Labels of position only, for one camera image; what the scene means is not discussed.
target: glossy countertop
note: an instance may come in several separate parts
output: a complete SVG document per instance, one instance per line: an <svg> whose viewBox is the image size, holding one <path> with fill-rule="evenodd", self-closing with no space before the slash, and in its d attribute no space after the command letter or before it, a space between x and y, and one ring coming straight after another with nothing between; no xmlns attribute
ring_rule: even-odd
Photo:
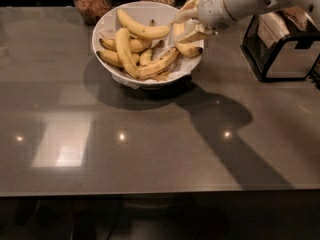
<svg viewBox="0 0 320 240"><path fill-rule="evenodd" d="M112 79L75 8L0 8L0 195L318 189L320 94L260 82L248 22L148 91Z"/></svg>

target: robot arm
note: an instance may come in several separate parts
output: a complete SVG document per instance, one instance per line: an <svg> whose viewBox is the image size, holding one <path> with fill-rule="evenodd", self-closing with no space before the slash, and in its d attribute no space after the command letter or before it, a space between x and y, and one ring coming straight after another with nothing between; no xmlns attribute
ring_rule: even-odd
<svg viewBox="0 0 320 240"><path fill-rule="evenodd" d="M240 19L298 5L320 27L320 0L199 0L190 18L197 18L207 29L222 31ZM185 21L176 17L175 22Z"/></svg>

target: white bowl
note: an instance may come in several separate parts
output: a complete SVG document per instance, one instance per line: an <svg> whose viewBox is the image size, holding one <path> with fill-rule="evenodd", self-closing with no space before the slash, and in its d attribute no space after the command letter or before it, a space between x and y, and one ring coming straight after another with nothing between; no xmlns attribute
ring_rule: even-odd
<svg viewBox="0 0 320 240"><path fill-rule="evenodd" d="M178 12L178 9L172 6L156 2L132 2L123 4L119 7L123 8L133 19L145 25L149 25L150 20L152 19L155 21L155 25L166 25L172 21L174 15ZM115 81L134 89L140 87L155 89L177 81L185 75L191 74L191 71L199 64L201 55L192 59L180 55L175 63L170 66L171 73L166 81L133 79L120 72L117 67L102 61L97 55L97 51L104 49L101 46L99 39L103 36L114 37L116 31L121 27L116 16L116 10L119 7L112 9L99 20L93 30L92 36L92 46L97 59L112 74ZM164 41L164 47L172 46L174 44L171 33ZM203 41L195 42L195 44L202 48L204 47Z"/></svg>

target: ripe banana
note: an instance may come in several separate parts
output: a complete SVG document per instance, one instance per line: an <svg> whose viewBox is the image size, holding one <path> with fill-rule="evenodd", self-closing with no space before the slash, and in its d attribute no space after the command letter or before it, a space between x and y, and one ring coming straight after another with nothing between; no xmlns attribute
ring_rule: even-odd
<svg viewBox="0 0 320 240"><path fill-rule="evenodd" d="M117 52L110 51L110 50L101 50L101 51L97 51L97 55L104 62L119 68L123 68L123 65L120 61L120 58ZM140 56L136 53L132 54L132 56L133 56L134 62L137 64Z"/></svg>
<svg viewBox="0 0 320 240"><path fill-rule="evenodd" d="M178 58L179 54L177 47L171 47L163 55L154 59L149 64L139 66L139 78L144 80L161 73Z"/></svg>
<svg viewBox="0 0 320 240"><path fill-rule="evenodd" d="M117 10L118 20L123 28L142 39L161 39L166 37L173 23L161 26L146 26L131 18L122 8Z"/></svg>
<svg viewBox="0 0 320 240"><path fill-rule="evenodd" d="M167 81L169 74L170 74L169 71L163 71L159 75L154 75L154 76L152 76L150 78L153 79L153 80L156 80L156 81Z"/></svg>
<svg viewBox="0 0 320 240"><path fill-rule="evenodd" d="M120 28L115 37L117 53L119 59L126 70L126 72L133 78L139 77L137 65L134 61L129 47L130 32L126 28Z"/></svg>
<svg viewBox="0 0 320 240"><path fill-rule="evenodd" d="M150 63L152 61L152 56L153 56L153 51L156 48L159 48L161 46L163 46L163 40L160 40L155 46L153 46L152 48L148 48L146 50L144 50L141 54L140 54L140 58L139 58L139 64L140 65L147 65L148 63Z"/></svg>
<svg viewBox="0 0 320 240"><path fill-rule="evenodd" d="M150 63L152 61L152 54L153 54L152 48L146 49L143 53L140 54L139 64L142 66Z"/></svg>
<svg viewBox="0 0 320 240"><path fill-rule="evenodd" d="M178 35L184 32L184 23L173 25L173 38L175 39ZM175 45L179 52L181 52L187 58L194 58L203 52L203 48L195 46L191 43L179 43L175 42Z"/></svg>
<svg viewBox="0 0 320 240"><path fill-rule="evenodd" d="M114 39L104 37L104 38L100 38L99 42L104 48L111 51L117 51L116 42ZM146 48L148 48L151 44L152 44L151 39L147 40L147 39L135 38L135 39L130 39L129 41L129 47L132 53L141 52Z"/></svg>

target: dark floor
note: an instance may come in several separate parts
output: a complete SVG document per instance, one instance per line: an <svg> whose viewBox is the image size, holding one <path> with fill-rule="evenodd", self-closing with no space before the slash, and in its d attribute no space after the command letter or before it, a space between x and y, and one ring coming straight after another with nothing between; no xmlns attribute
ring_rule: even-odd
<svg viewBox="0 0 320 240"><path fill-rule="evenodd" d="M317 191L6 198L0 239L318 240L319 198Z"/></svg>

